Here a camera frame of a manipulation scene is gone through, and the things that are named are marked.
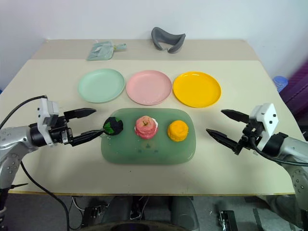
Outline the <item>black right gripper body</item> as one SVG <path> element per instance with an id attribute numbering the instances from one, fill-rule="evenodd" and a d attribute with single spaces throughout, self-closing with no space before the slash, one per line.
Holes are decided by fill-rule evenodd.
<path id="1" fill-rule="evenodd" d="M 257 140 L 261 136 L 264 126 L 261 122 L 249 122 L 243 129 L 243 135 L 234 148 L 234 153 L 238 155 L 243 148 L 256 150 Z"/>

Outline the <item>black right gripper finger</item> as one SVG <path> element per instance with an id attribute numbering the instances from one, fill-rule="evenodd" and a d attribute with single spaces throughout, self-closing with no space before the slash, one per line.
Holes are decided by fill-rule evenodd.
<path id="1" fill-rule="evenodd" d="M 249 123 L 249 115 L 244 114 L 239 111 L 224 109 L 221 112 L 226 115 L 228 118 L 235 120 L 237 122 Z"/>
<path id="2" fill-rule="evenodd" d="M 219 131 L 216 130 L 212 130 L 212 129 L 205 129 L 207 131 L 207 133 L 214 139 L 216 140 L 218 143 L 230 148 L 230 149 L 234 149 L 237 145 L 237 142 L 228 138 L 226 134 L 223 134 Z"/>

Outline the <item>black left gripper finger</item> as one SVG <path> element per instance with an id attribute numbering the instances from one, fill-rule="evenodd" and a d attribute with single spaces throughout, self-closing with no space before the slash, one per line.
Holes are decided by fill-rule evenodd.
<path id="1" fill-rule="evenodd" d="M 102 134 L 103 134 L 103 129 L 91 130 L 91 131 L 81 133 L 79 136 L 73 137 L 71 139 L 71 145 L 77 146 L 77 145 L 89 142 L 89 141 L 99 137 Z"/>
<path id="2" fill-rule="evenodd" d="M 64 112 L 64 117 L 66 121 L 69 121 L 70 119 L 74 119 L 74 118 L 87 117 L 95 113 L 96 111 L 97 111 L 96 109 L 92 109 L 92 108 L 80 108 L 80 109 L 75 109 L 75 110 Z"/>

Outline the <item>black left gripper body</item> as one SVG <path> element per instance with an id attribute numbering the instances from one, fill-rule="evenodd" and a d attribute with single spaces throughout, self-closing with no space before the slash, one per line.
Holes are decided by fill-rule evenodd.
<path id="1" fill-rule="evenodd" d="M 67 126 L 69 122 L 64 116 L 58 117 L 55 125 L 49 130 L 49 134 L 54 143 L 69 144 L 73 139 L 71 128 Z"/>

